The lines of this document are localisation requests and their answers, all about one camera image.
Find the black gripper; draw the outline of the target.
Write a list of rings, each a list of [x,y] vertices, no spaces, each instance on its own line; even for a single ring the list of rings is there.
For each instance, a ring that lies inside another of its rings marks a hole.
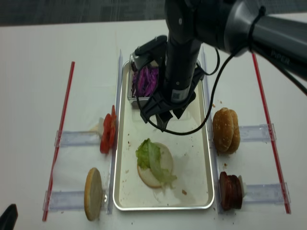
[[[158,128],[165,131],[169,120],[172,117],[180,119],[188,105],[195,100],[194,90],[203,78],[204,70],[197,61],[190,86],[182,90],[171,89],[170,93],[167,93],[162,86],[157,87],[146,104],[140,105],[140,115],[143,121],[148,123],[150,117],[155,116]]]

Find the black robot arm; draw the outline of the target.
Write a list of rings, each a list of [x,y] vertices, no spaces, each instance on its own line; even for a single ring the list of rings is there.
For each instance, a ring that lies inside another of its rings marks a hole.
[[[250,9],[242,0],[167,0],[168,35],[161,35],[133,52],[137,70],[155,61],[158,84],[140,115],[165,132],[172,117],[180,118],[195,99],[195,88],[206,75],[197,64],[202,44],[231,58],[249,50],[258,53],[302,92],[307,78],[307,25],[266,15],[265,7]]]

